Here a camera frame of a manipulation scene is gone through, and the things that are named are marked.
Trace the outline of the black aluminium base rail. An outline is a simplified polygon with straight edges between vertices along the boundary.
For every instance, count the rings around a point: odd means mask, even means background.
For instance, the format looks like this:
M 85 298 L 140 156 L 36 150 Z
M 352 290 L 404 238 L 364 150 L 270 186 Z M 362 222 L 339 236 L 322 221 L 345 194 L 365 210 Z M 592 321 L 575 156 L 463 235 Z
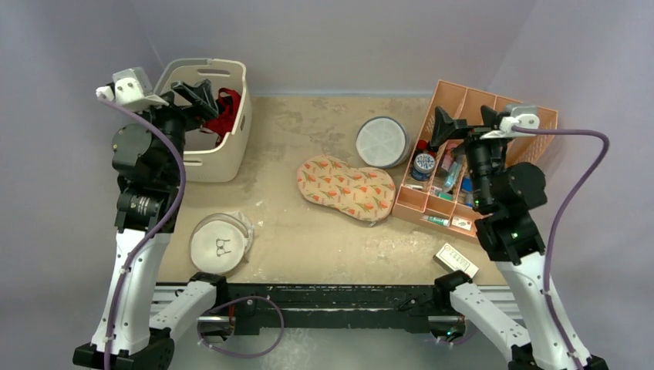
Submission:
M 430 285 L 229 284 L 219 295 L 235 308 L 237 335 L 263 328 L 399 329 L 412 334 L 446 331 L 459 315 L 433 302 Z

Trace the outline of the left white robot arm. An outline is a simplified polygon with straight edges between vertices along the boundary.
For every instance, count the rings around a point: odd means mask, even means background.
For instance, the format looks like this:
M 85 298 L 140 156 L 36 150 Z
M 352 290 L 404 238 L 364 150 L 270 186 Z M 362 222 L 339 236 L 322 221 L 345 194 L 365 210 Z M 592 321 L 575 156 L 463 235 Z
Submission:
M 199 316 L 221 315 L 230 304 L 229 293 L 219 288 L 224 279 L 199 273 L 162 311 L 151 312 L 187 182 L 185 136 L 216 118 L 218 107 L 208 80 L 173 82 L 158 95 L 137 77 L 123 77 L 99 87 L 96 97 L 132 123 L 112 140 L 120 193 L 106 305 L 96 332 L 75 349 L 72 361 L 91 369 L 166 369 L 177 341 Z

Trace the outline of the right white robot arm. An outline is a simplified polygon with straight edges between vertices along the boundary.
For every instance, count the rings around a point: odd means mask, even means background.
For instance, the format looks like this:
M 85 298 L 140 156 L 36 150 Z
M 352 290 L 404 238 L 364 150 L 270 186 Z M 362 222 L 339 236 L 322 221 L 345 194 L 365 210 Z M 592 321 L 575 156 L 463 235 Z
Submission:
M 522 320 L 516 322 L 483 298 L 471 277 L 454 271 L 434 282 L 433 303 L 457 312 L 501 352 L 510 369 L 605 369 L 573 328 L 551 277 L 554 241 L 543 239 L 530 212 L 547 203 L 546 179 L 529 162 L 507 165 L 507 147 L 520 136 L 546 135 L 534 106 L 480 108 L 482 124 L 471 126 L 435 109 L 431 146 L 457 140 L 472 185 L 476 235 L 503 275 Z

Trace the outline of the blue round tin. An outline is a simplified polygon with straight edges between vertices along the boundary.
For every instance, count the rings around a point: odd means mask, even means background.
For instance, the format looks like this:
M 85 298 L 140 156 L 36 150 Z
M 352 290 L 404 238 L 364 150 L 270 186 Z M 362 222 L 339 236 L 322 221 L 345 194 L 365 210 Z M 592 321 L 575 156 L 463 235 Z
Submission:
M 427 181 L 430 179 L 436 167 L 435 157 L 428 153 L 418 153 L 413 158 L 410 175 L 416 181 Z

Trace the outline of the red bra in basket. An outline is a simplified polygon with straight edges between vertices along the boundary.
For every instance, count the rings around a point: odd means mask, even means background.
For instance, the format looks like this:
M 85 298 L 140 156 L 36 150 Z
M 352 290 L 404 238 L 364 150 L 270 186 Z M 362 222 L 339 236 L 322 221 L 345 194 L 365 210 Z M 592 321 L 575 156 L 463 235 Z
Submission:
M 215 146 L 219 146 L 234 127 L 241 103 L 241 94 L 234 89 L 220 88 L 215 102 L 218 107 L 218 116 L 204 123 L 201 132 L 216 134 Z

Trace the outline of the green white tube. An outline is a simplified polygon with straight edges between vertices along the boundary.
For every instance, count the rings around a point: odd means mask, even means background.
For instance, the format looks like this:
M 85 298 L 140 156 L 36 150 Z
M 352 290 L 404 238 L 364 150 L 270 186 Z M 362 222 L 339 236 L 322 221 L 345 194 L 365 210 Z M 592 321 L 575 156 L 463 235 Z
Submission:
M 426 222 L 440 225 L 442 227 L 449 227 L 450 226 L 450 220 L 447 218 L 442 218 L 442 217 L 437 217 L 437 216 L 430 216 L 430 215 L 423 215 L 421 217 L 421 220 L 424 220 Z

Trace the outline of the floral bra laundry bag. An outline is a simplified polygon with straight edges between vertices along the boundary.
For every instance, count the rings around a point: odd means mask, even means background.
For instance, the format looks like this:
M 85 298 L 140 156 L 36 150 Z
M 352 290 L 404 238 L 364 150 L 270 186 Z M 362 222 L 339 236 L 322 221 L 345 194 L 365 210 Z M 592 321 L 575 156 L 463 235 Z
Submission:
M 307 201 L 369 223 L 387 218 L 396 199 L 396 185 L 385 170 L 355 167 L 329 155 L 306 160 L 296 180 Z

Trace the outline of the white dome bra bag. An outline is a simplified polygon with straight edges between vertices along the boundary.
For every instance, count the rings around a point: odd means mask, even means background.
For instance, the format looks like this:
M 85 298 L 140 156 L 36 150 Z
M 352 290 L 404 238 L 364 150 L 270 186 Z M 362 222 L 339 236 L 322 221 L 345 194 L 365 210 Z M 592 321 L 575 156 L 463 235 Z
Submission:
M 254 240 L 255 226 L 241 211 L 211 214 L 191 233 L 190 261 L 201 272 L 229 274 L 248 261 Z

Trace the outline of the small white box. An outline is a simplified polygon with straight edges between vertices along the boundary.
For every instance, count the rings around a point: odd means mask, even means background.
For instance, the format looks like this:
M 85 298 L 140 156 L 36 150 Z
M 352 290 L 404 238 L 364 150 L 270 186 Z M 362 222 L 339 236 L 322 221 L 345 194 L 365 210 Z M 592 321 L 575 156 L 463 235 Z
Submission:
M 449 272 L 462 271 L 474 278 L 479 267 L 462 255 L 454 246 L 445 243 L 434 255 L 433 260 Z

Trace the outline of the cream laundry basket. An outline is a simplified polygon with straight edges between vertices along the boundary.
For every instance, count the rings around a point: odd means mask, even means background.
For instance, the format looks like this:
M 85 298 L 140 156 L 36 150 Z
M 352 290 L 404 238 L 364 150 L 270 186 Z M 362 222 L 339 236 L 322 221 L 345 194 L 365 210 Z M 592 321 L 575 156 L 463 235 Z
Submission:
M 237 176 L 251 132 L 252 107 L 246 77 L 245 64 L 226 59 L 176 59 L 164 69 L 155 86 L 158 94 L 170 91 L 173 82 L 194 85 L 207 79 L 215 99 L 221 88 L 232 89 L 241 97 L 230 132 L 214 133 L 200 128 L 186 134 L 187 181 L 226 183 Z

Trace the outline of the round white mesh laundry bag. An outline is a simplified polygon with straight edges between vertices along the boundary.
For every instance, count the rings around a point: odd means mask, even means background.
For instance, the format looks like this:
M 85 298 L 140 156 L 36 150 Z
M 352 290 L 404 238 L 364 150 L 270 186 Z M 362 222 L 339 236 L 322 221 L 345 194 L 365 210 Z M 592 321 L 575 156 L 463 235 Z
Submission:
M 395 167 L 408 158 L 410 149 L 411 140 L 406 128 L 388 116 L 367 120 L 356 136 L 357 153 L 371 167 Z

